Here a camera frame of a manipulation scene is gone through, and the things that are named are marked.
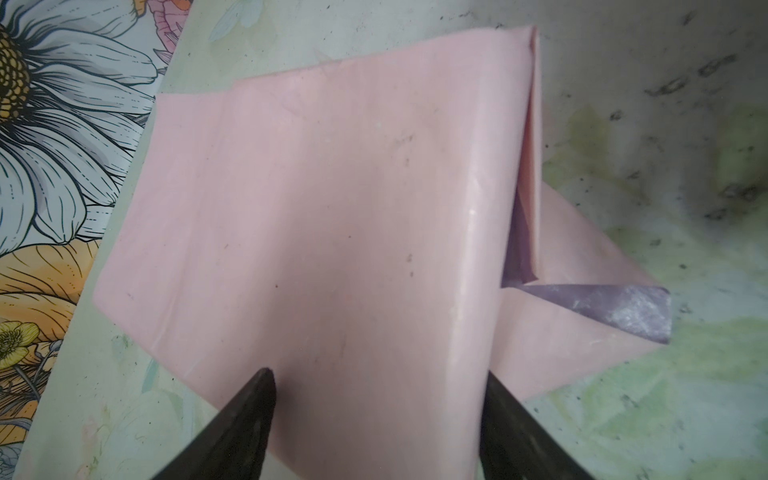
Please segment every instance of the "orange flower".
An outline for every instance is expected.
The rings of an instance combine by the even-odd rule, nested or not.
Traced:
[[[73,240],[0,257],[0,445],[26,437],[20,425],[35,413],[98,244]]]

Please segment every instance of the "pink origami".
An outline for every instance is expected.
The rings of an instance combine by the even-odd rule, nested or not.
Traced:
[[[525,398],[668,337],[539,109],[533,28],[158,95],[94,302],[215,406],[272,368],[304,478],[472,478],[489,368]]]

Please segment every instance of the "daisy petal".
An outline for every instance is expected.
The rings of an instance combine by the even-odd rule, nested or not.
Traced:
[[[38,335],[40,335],[40,328],[37,323],[22,323],[18,329],[22,332],[22,342],[19,344],[20,346],[28,346],[32,343],[32,340],[38,338]]]
[[[73,107],[148,114],[154,99],[138,90],[97,77],[69,65],[48,64],[32,73],[35,87],[44,88]]]
[[[26,170],[0,149],[0,255],[18,248],[35,215],[35,194]]]
[[[29,0],[5,0],[2,2],[2,15],[0,15],[0,24],[5,30],[15,37],[18,34],[18,18],[27,10],[32,8],[33,3]]]
[[[74,180],[37,147],[8,144],[7,148],[21,161],[32,181],[35,227],[55,243],[68,243],[85,220],[85,204]]]
[[[29,58],[62,63],[123,85],[148,84],[157,77],[152,60],[119,41],[74,30],[54,30],[30,47]]]
[[[61,165],[80,191],[99,205],[112,205],[118,199],[118,186],[94,159],[73,141],[43,127],[18,124],[16,134],[25,143],[34,144],[48,152]]]
[[[91,110],[81,110],[78,114],[121,147],[134,151],[138,148],[144,129],[125,115]]]
[[[0,333],[10,332],[20,327],[21,322],[3,322],[0,323]]]
[[[134,3],[125,0],[40,0],[19,15],[18,26],[25,38],[37,38],[55,28],[115,38],[137,18]]]
[[[78,230],[78,238],[85,241],[103,238],[113,209],[113,207],[101,205],[88,205],[88,215],[85,217],[83,226]]]
[[[29,350],[25,346],[17,346],[13,352],[0,358],[0,370],[7,369],[21,362],[27,356]]]
[[[73,114],[61,110],[42,109],[35,111],[35,120],[74,141],[108,174],[124,177],[128,173],[128,168],[131,167],[130,154]]]

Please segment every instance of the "stained surface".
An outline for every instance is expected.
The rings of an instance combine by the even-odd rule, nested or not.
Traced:
[[[193,8],[166,91],[223,89],[322,55],[345,58],[472,26],[538,24],[545,180],[672,292],[679,320],[667,349],[526,405],[598,478],[762,478],[768,195],[728,197],[716,179],[750,177],[718,174],[717,165],[726,150],[749,153],[750,144],[737,145],[751,135],[742,112],[768,108],[763,2],[266,2],[258,22],[237,22],[211,44],[234,3]],[[731,54],[735,62],[699,76]],[[645,93],[681,77],[688,82],[674,93]],[[123,196],[116,217],[126,206]],[[101,248],[113,242],[107,236]],[[148,478],[212,415],[92,309],[91,290],[89,283],[28,438],[26,478],[79,469],[91,478]],[[135,455],[126,458],[126,449]]]

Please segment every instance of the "leaf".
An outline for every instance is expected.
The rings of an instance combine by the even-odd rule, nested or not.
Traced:
[[[670,407],[671,386],[667,379],[657,382],[640,400],[623,396],[625,410],[600,425],[595,432],[606,437],[647,436],[668,426],[674,420]]]
[[[652,354],[610,369],[584,390],[581,394],[584,430],[600,433],[617,417],[621,423],[622,416],[634,413],[648,396],[651,396],[648,402],[655,405],[656,396],[664,393],[666,388],[659,385],[667,383],[664,365],[656,361],[655,356]],[[612,424],[611,429],[616,428],[617,424]]]
[[[229,32],[237,25],[237,20],[243,14],[245,9],[245,3],[243,0],[237,0],[232,6],[230,6],[219,21],[216,22],[214,29],[210,31],[208,41],[214,43],[216,40],[220,40],[227,36]]]
[[[157,380],[157,374],[160,369],[160,364],[157,360],[151,359],[149,365],[147,365],[147,371],[144,374],[144,381],[141,383],[141,393],[149,392],[152,390],[155,381]]]
[[[763,419],[760,423],[755,425],[760,434],[755,440],[757,449],[763,453],[763,456],[768,458],[768,417]]]
[[[715,458],[699,462],[685,475],[686,480],[764,480],[768,462],[756,458]]]
[[[37,324],[39,342],[60,340],[69,328],[74,303],[40,293],[0,294],[0,320]]]
[[[43,293],[77,303],[98,241],[33,245],[0,258],[0,293]]]
[[[679,321],[663,354],[676,374],[741,382],[768,371],[768,320]]]

